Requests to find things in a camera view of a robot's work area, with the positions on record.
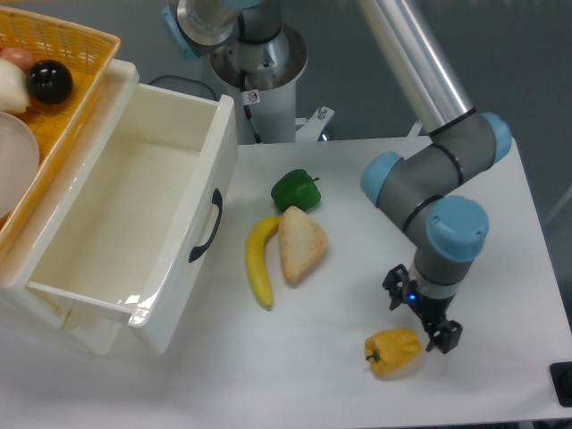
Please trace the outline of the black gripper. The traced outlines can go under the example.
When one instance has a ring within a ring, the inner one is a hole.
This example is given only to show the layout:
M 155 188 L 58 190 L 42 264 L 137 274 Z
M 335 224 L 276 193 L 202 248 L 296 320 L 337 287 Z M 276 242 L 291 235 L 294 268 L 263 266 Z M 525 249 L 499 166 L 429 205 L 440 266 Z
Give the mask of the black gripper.
M 387 274 L 382 283 L 390 297 L 390 310 L 408 304 L 419 317 L 428 334 L 425 350 L 438 349 L 447 354 L 458 346 L 462 325 L 447 320 L 446 311 L 451 302 L 451 288 L 427 280 L 414 265 L 408 271 L 397 265 Z

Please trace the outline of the silver and grey robot arm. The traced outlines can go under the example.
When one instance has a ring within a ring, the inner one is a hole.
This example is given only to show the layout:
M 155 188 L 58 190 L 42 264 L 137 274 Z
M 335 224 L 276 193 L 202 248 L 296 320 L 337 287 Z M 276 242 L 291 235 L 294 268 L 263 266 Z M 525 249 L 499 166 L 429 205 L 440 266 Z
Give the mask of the silver and grey robot arm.
M 462 327 L 446 316 L 458 286 L 484 245 L 485 211 L 455 190 L 510 150 L 509 126 L 478 113 L 410 1 L 363 1 L 360 9 L 430 145 L 409 158 L 376 157 L 360 186 L 416 246 L 413 265 L 391 269 L 383 287 L 391 306 L 409 306 L 428 335 L 428 349 L 447 353 Z M 276 91 L 307 63 L 302 42 L 282 23 L 276 1 L 178 1 L 162 16 L 181 55 L 208 56 L 238 98 L 251 143 L 290 142 L 299 134 L 293 113 L 276 103 L 256 113 L 249 95 Z

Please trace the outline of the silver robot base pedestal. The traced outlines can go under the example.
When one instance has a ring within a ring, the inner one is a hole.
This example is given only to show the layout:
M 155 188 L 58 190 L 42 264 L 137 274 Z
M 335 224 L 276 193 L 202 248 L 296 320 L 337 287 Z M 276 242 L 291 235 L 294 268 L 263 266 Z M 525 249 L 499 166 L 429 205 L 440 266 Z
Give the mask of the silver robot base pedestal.
M 283 24 L 261 45 L 234 40 L 210 61 L 234 100 L 240 144 L 295 140 L 296 83 L 307 65 L 307 47 L 296 30 Z

